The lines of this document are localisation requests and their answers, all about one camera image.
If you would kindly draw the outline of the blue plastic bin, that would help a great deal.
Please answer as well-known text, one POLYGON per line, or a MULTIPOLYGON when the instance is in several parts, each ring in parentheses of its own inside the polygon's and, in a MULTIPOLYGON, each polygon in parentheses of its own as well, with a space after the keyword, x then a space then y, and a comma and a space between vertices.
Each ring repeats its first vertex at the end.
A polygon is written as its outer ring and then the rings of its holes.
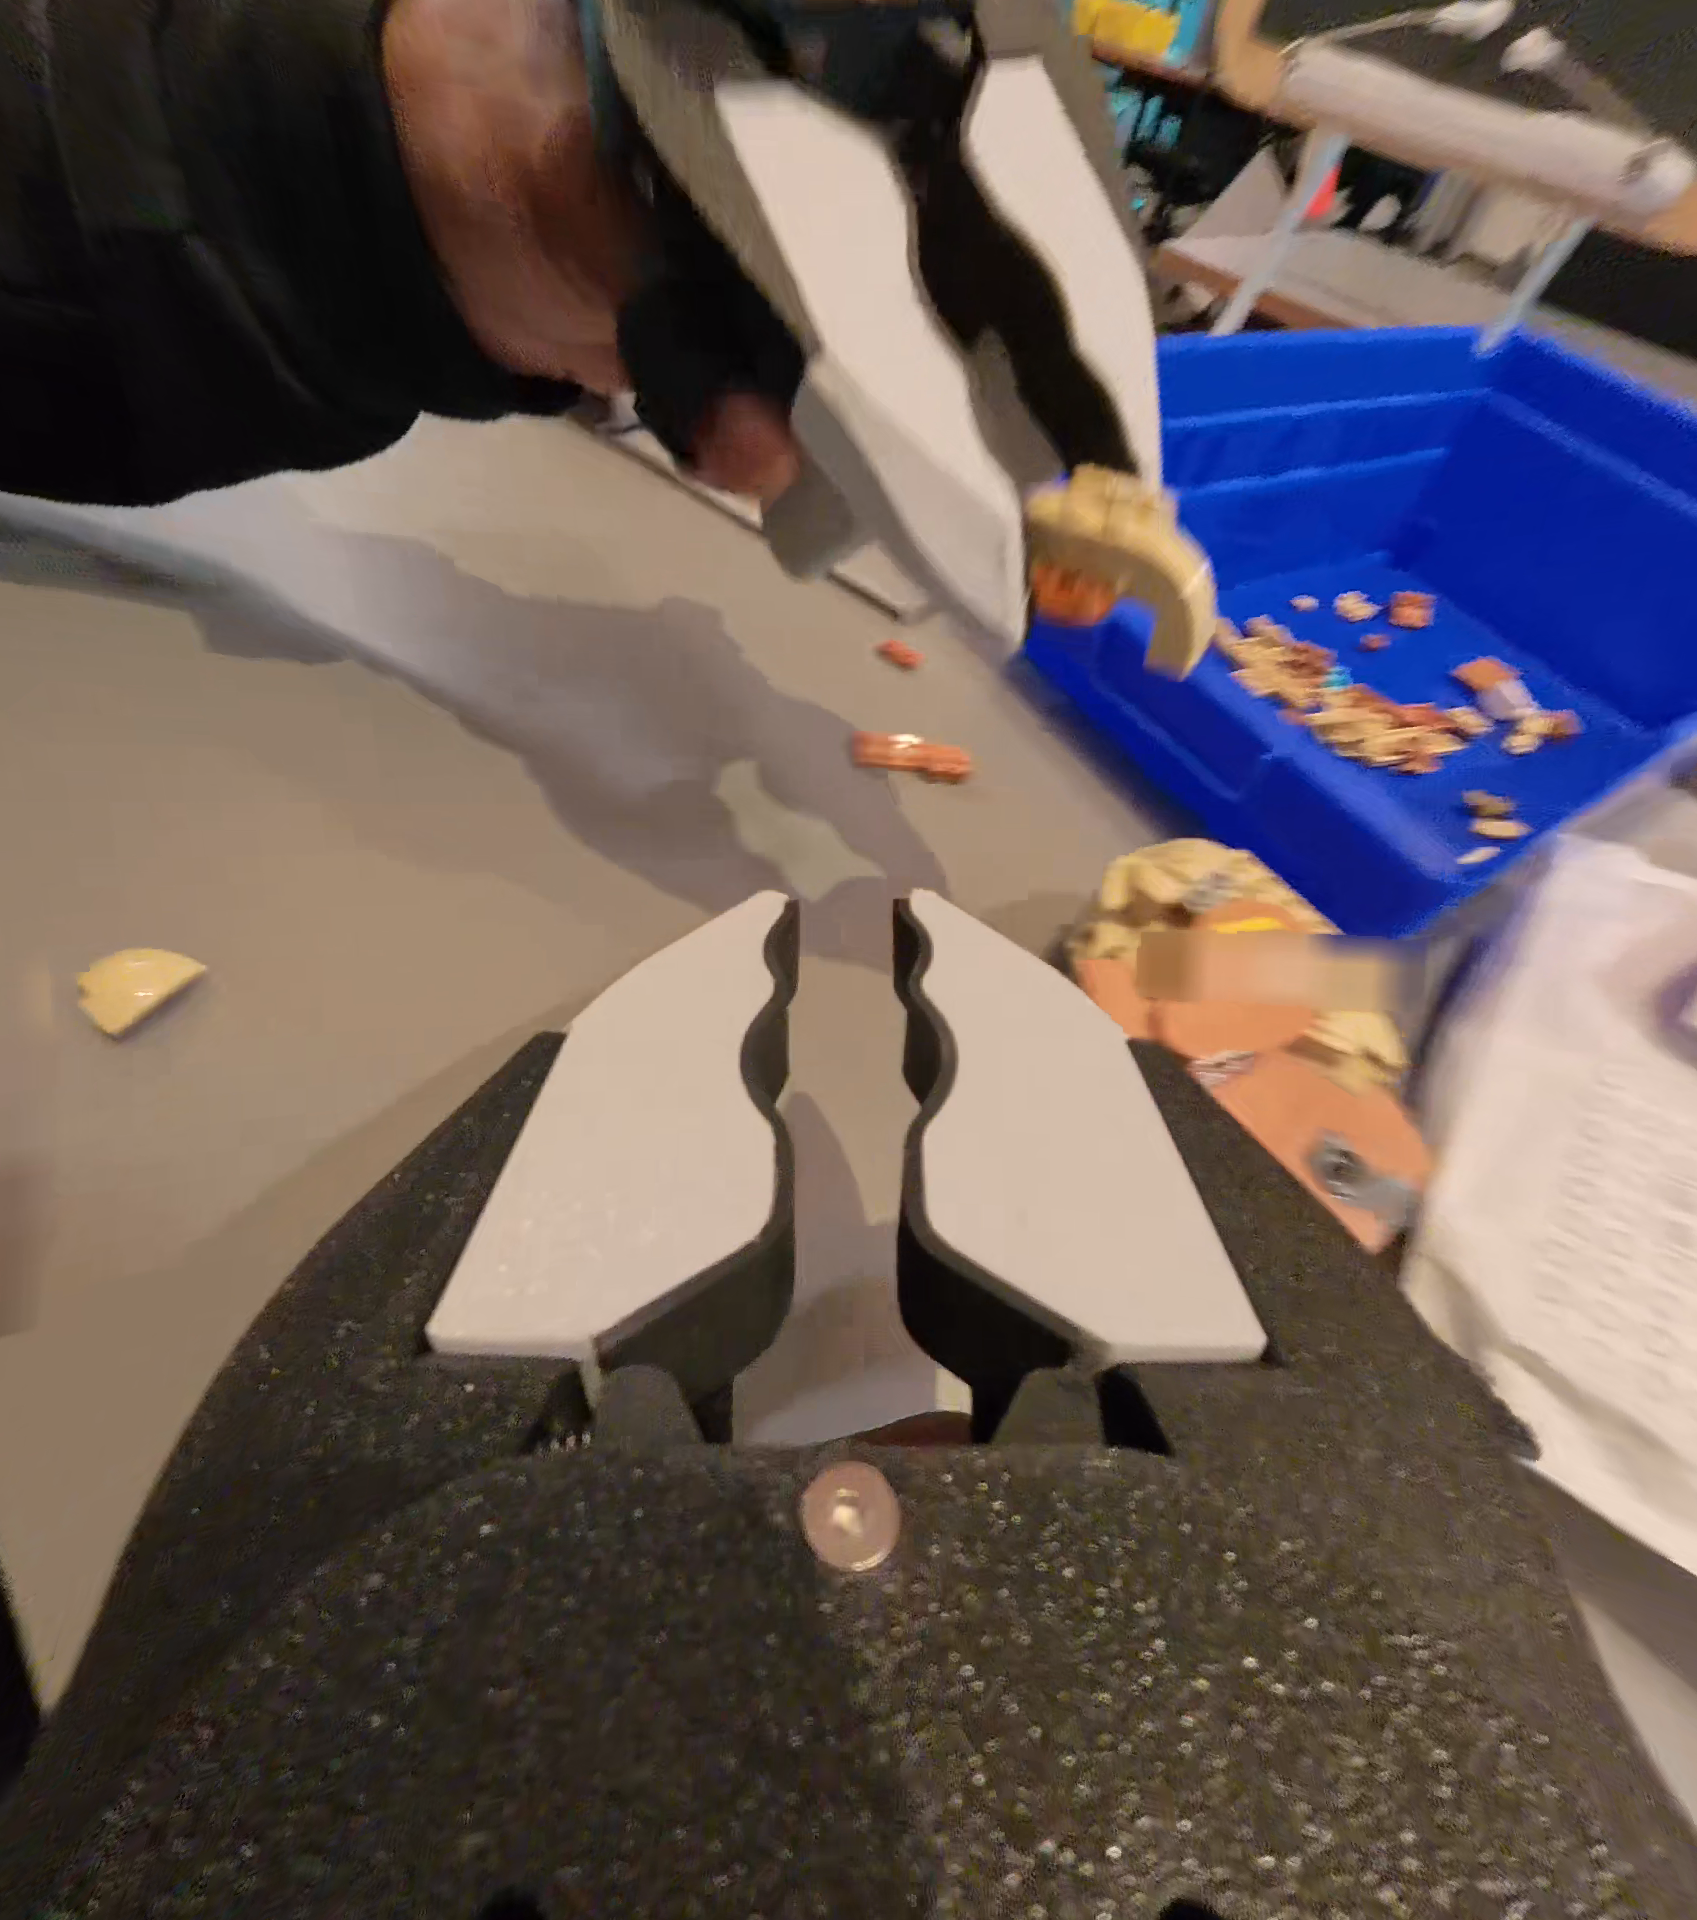
MULTIPOLYGON (((1697 743, 1697 415, 1526 333, 1486 354, 1462 329, 1180 335, 1158 369, 1163 475, 1222 624, 1318 603, 1344 624, 1476 621, 1637 735, 1569 821, 1697 743)), ((1132 605, 1086 628, 1040 619, 1024 676, 1143 789, 1246 849, 1198 810, 1207 780, 1171 731, 1182 681, 1144 663, 1149 627, 1132 605)), ((1411 938, 1546 835, 1430 918, 1347 924, 1285 880, 1350 934, 1411 938)))

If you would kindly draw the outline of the person's left hand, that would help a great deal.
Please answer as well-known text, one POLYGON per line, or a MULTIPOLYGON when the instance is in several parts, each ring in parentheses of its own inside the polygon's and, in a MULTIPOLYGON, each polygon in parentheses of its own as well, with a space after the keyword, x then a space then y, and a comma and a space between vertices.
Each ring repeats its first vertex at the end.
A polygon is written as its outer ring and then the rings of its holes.
POLYGON ((514 376, 630 392, 616 323, 639 208, 597 147, 575 7, 389 5, 379 56, 409 197, 476 348, 514 376))

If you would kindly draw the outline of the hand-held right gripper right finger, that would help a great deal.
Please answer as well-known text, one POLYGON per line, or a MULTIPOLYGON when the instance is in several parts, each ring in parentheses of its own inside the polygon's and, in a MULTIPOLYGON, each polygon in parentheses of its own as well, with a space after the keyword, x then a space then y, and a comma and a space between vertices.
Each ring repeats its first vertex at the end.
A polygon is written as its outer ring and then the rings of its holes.
POLYGON ((1123 1030, 925 890, 893 904, 893 989, 916 1343, 948 1373, 1260 1362, 1267 1330, 1123 1030))

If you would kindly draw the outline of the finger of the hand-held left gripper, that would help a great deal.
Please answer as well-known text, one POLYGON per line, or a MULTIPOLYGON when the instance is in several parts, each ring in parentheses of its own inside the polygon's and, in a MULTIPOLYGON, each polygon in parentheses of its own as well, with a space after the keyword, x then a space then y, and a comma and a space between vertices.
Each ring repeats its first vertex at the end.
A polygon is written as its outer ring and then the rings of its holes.
POLYGON ((1162 483, 1149 277, 1123 185, 1040 53, 973 55, 939 154, 939 316, 1021 490, 1075 467, 1162 483))
POLYGON ((783 79, 715 87, 717 130, 795 298, 801 471, 766 510, 776 561, 817 578, 874 545, 998 651, 1026 609, 1021 494, 967 362, 918 277, 916 200, 884 140, 783 79))

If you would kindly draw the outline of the orange brick plate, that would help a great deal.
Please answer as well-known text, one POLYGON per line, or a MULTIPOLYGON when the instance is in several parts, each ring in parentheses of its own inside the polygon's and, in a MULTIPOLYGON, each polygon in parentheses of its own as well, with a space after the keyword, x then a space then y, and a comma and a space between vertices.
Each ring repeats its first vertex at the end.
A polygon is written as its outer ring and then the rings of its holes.
POLYGON ((849 761, 867 772, 935 785, 964 785, 976 772, 975 759, 964 748, 916 733, 854 731, 849 761))

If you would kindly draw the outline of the grey desk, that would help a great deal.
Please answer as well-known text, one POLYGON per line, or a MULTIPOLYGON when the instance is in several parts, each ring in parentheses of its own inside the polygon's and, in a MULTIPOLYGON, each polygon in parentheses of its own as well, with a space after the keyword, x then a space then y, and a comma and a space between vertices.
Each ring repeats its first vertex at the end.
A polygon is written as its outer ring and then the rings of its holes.
POLYGON ((891 907, 1045 961, 1173 833, 887 632, 560 425, 0 499, 0 1915, 1697 1915, 1697 1583, 1173 1060, 1274 1362, 887 1442, 891 907), (559 1036, 760 892, 796 1265, 736 1440, 432 1356, 559 1036), (111 1041, 73 981, 137 947, 208 975, 111 1041))

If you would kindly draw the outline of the white paper bag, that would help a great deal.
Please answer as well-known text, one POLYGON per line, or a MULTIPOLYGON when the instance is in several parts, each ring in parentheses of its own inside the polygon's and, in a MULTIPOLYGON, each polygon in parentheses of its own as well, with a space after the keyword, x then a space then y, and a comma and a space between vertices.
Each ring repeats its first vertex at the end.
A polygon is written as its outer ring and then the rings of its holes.
POLYGON ((1420 1104, 1413 1305, 1539 1476, 1697 1577, 1697 879, 1558 838, 1420 1104))

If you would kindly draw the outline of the tan curved brick piece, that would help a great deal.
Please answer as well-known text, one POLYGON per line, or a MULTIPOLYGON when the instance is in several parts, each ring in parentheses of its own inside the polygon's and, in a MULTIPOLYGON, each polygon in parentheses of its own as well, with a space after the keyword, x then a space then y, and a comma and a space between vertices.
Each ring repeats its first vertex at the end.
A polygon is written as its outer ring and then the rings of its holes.
POLYGON ((120 948, 96 960, 73 981, 77 1006, 90 1027, 116 1041, 206 981, 208 968, 169 948, 120 948))

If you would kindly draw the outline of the white metal frame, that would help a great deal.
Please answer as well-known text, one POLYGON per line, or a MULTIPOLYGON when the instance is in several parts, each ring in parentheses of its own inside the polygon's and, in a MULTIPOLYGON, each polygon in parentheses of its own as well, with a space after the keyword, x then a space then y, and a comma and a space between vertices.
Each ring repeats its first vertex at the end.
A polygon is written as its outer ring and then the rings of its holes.
POLYGON ((1522 273, 1498 316, 1476 335, 1497 353, 1528 316, 1591 228, 1629 228, 1670 210, 1697 184, 1697 155, 1652 130, 1549 30, 1515 35, 1501 55, 1506 76, 1546 79, 1566 109, 1532 109, 1427 79, 1400 63, 1356 53, 1359 40, 1425 31, 1484 42, 1507 25, 1510 5, 1439 5, 1263 45, 1249 8, 1215 12, 1211 76, 1242 108, 1305 130, 1292 187, 1263 252, 1237 281, 1211 335, 1239 333, 1272 289, 1315 194, 1347 147, 1390 155, 1430 173, 1506 181, 1563 208, 1563 223, 1522 273))

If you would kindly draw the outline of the tan arch brick assembly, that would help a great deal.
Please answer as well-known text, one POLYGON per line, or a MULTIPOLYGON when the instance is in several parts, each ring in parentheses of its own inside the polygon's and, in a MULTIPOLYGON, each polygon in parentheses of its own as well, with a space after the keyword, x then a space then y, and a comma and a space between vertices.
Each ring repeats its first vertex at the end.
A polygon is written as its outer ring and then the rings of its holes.
POLYGON ((1112 467, 1075 467, 1024 510, 1030 614, 1086 628, 1122 605, 1149 614, 1144 663, 1186 678, 1218 631, 1208 553, 1180 524, 1173 494, 1112 467))

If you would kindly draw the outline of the tan and brown brick model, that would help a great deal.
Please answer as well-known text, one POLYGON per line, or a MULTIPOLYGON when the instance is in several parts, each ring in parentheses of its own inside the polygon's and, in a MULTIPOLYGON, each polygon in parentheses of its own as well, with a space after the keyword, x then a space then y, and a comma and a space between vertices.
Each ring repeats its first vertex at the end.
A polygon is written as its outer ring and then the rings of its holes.
POLYGON ((1132 1041, 1155 1044, 1366 1252, 1407 1230, 1432 1169, 1404 1106, 1411 1055, 1378 1009, 1146 992, 1151 938, 1264 938, 1336 927, 1251 851, 1180 837, 1112 859, 1063 943, 1075 984, 1132 1041))

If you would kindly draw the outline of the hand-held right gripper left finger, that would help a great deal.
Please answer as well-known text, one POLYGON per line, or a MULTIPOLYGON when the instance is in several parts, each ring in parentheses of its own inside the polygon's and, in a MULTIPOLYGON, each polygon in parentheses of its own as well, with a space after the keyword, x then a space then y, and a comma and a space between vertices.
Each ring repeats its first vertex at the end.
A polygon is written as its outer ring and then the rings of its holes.
POLYGON ((559 1036, 425 1326, 431 1352, 744 1369, 793 1295, 780 1112, 800 902, 760 892, 559 1036))

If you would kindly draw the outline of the person's left forearm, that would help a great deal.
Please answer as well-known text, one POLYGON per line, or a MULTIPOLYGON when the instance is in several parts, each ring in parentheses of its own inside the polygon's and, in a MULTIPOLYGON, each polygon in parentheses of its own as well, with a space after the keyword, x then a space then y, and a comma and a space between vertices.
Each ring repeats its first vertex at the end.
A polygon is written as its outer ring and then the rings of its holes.
POLYGON ((0 492, 152 508, 575 407, 452 303, 386 12, 0 3, 0 492))

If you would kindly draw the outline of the pile of small brick pieces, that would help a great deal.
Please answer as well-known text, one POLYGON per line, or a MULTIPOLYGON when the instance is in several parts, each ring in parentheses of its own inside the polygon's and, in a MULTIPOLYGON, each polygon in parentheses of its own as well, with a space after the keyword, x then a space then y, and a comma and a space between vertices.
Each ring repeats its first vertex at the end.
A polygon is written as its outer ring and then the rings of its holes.
POLYGON ((1198 810, 1347 924, 1437 899, 1565 827, 1612 785, 1629 726, 1437 609, 1423 631, 1341 609, 1246 611, 1173 686, 1198 810))

